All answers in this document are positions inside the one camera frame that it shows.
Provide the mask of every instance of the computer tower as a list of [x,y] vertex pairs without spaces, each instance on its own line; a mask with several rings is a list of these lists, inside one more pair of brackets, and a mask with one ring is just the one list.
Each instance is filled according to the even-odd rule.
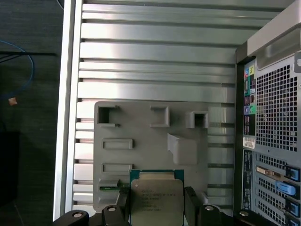
[[301,2],[236,51],[234,211],[300,225]]

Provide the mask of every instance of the blue latch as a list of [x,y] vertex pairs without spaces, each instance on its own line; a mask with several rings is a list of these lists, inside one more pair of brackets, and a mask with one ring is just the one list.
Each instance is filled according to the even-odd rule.
[[285,166],[285,177],[300,182],[300,169],[292,166]]
[[285,210],[291,214],[293,214],[295,217],[300,217],[300,203],[297,203],[295,201],[292,201],[288,198],[285,199]]
[[292,185],[287,184],[286,182],[276,181],[275,184],[276,190],[288,194],[288,195],[296,195],[296,188]]

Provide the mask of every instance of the silver metal frame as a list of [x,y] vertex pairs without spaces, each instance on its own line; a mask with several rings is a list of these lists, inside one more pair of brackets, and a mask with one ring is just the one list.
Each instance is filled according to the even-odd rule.
[[69,131],[69,102],[73,52],[75,1],[65,0],[63,17],[62,58],[57,116],[55,187],[53,220],[65,213],[67,141]]
[[280,39],[300,25],[301,0],[296,0],[248,39],[248,56],[254,56],[261,48]]

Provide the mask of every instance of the black object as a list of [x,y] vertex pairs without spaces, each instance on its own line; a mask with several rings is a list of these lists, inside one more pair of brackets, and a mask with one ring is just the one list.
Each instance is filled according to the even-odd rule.
[[37,53],[37,52],[14,52],[14,51],[0,51],[0,55],[31,55],[31,56],[56,56],[55,53]]
[[[212,205],[203,205],[191,187],[184,189],[185,217],[189,226],[276,226],[274,223],[249,211],[241,210],[230,217]],[[81,210],[70,211],[53,222],[53,226],[130,226],[128,222],[130,208],[130,190],[119,192],[117,205],[105,207],[101,213],[89,218]]]
[[37,53],[37,52],[14,52],[14,51],[0,51],[0,63],[21,57],[21,56],[56,56],[55,53]]
[[19,132],[0,132],[0,206],[13,201],[17,196],[19,137]]

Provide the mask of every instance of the sticker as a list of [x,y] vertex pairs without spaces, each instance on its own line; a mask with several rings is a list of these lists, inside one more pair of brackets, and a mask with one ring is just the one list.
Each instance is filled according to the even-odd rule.
[[245,69],[245,78],[247,78],[249,76],[249,68]]
[[249,76],[254,74],[254,65],[252,65],[251,67],[249,67]]
[[244,147],[255,148],[255,138],[244,137]]

